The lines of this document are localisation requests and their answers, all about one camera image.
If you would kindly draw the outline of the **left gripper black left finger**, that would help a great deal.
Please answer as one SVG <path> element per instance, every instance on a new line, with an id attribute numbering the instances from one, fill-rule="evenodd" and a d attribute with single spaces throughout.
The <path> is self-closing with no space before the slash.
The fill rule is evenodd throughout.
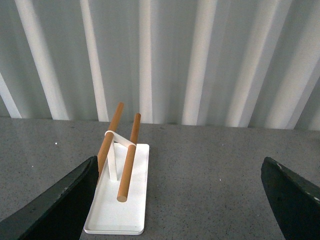
<path id="1" fill-rule="evenodd" d="M 78 240 L 98 182 L 92 156 L 0 223 L 2 240 Z"/>

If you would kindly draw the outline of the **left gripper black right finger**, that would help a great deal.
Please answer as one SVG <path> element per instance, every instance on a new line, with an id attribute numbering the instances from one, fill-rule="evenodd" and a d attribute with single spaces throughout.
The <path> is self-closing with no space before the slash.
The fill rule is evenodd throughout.
<path id="1" fill-rule="evenodd" d="M 273 215 L 287 240 L 320 238 L 320 188 L 266 157 L 261 181 Z"/>

